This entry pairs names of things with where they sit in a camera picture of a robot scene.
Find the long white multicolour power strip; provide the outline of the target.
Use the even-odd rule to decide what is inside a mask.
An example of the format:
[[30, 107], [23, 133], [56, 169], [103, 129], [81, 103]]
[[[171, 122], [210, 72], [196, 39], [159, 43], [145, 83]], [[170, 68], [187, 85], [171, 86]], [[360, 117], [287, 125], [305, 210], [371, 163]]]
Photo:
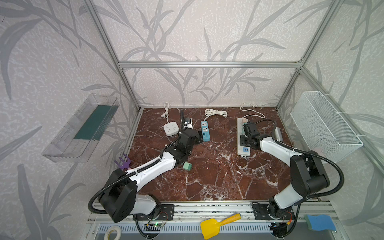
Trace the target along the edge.
[[251, 149], [246, 145], [246, 136], [243, 125], [248, 122], [246, 118], [237, 118], [237, 154], [242, 158], [251, 155]]

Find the teal power strip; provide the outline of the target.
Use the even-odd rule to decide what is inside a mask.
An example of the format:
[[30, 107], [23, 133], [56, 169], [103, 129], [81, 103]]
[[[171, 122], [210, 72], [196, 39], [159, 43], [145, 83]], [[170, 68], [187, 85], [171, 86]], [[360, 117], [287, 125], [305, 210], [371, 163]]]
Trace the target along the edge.
[[209, 126], [207, 121], [201, 121], [201, 130], [204, 142], [209, 142], [211, 140]]

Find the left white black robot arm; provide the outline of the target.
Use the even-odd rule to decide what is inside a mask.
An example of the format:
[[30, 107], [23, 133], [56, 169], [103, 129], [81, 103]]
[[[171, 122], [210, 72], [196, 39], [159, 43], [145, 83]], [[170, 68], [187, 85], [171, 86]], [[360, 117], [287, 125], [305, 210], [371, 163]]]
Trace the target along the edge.
[[153, 179], [185, 163], [194, 146], [202, 142], [202, 131], [187, 128], [153, 160], [127, 171], [113, 171], [105, 186], [89, 200], [88, 210], [107, 214], [115, 223], [131, 215], [156, 218], [162, 204], [155, 196], [140, 195], [139, 191]]

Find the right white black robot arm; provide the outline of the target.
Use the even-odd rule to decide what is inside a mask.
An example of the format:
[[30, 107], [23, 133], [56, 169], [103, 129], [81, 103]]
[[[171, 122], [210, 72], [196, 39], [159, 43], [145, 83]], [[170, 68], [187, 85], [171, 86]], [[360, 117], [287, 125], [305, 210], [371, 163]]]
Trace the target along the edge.
[[[292, 206], [318, 197], [332, 195], [338, 192], [345, 183], [342, 169], [331, 160], [318, 155], [314, 151], [303, 151], [293, 148], [269, 136], [239, 137], [239, 147], [245, 150], [241, 156], [246, 156], [251, 149], [259, 149], [279, 159], [290, 167], [291, 183], [280, 193], [269, 200], [268, 214], [273, 219], [279, 219]], [[330, 164], [339, 174], [339, 182], [333, 189], [321, 192], [330, 186], [330, 179], [323, 162]]]

